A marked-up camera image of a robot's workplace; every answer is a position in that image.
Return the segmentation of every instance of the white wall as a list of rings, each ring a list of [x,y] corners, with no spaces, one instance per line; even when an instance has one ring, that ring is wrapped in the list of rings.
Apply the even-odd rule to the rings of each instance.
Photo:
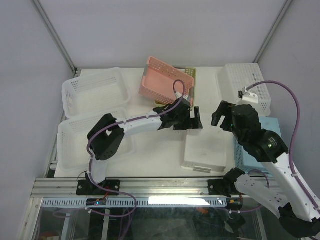
[[[285,0],[40,0],[77,67],[250,63]]]
[[[320,196],[320,1],[296,0],[259,62],[265,80],[286,84],[297,95],[301,123],[294,161]],[[296,121],[293,99],[281,87],[268,85],[272,115],[279,118],[287,145]]]
[[[72,73],[30,0],[0,8],[0,238],[16,240]]]

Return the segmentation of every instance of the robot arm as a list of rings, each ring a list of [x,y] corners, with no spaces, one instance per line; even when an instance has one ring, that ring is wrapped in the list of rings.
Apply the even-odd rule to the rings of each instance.
[[[172,126],[174,130],[202,129],[197,106],[194,107],[194,116],[194,118],[190,117],[190,103],[186,98],[179,98],[172,104],[156,107],[147,114],[130,119],[115,118],[110,113],[104,115],[87,135],[90,151],[94,155],[91,169],[93,180],[96,183],[105,180],[107,160],[117,153],[123,139]],[[108,130],[98,133],[108,126],[111,126]]]
[[[262,129],[259,116],[251,105],[234,105],[222,101],[212,115],[212,126],[217,126],[225,116],[224,131],[232,132],[237,141],[274,177],[284,195],[266,188],[240,169],[234,168],[224,179],[244,194],[269,209],[283,228],[296,238],[312,237],[320,232],[320,214],[292,175],[288,147],[281,137],[272,131]],[[309,193],[319,202],[302,176],[300,180]]]

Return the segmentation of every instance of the light blue box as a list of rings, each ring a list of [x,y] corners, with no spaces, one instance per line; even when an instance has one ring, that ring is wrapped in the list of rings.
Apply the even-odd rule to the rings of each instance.
[[[263,129],[273,131],[281,137],[279,121],[277,118],[273,117],[259,117],[261,126]],[[252,169],[258,169],[264,173],[270,174],[260,162],[250,156],[245,150],[244,147],[241,146],[237,140],[234,138],[234,158],[235,158],[235,166],[246,173],[250,172]]]

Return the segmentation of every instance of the glass panel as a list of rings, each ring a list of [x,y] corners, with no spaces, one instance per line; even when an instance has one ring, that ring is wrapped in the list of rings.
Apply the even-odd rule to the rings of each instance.
[[[122,215],[126,208],[95,208]],[[294,240],[265,208],[230,214],[224,208],[146,207],[124,218],[85,209],[42,208],[36,240]]]

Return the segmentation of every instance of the pink basket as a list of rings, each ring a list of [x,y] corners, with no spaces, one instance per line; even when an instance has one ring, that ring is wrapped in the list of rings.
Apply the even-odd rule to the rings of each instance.
[[[172,104],[177,99],[173,89],[174,81],[177,79],[185,83],[186,95],[195,87],[193,77],[150,56],[144,69],[139,94],[162,104]],[[182,94],[181,83],[176,83],[175,88]]]

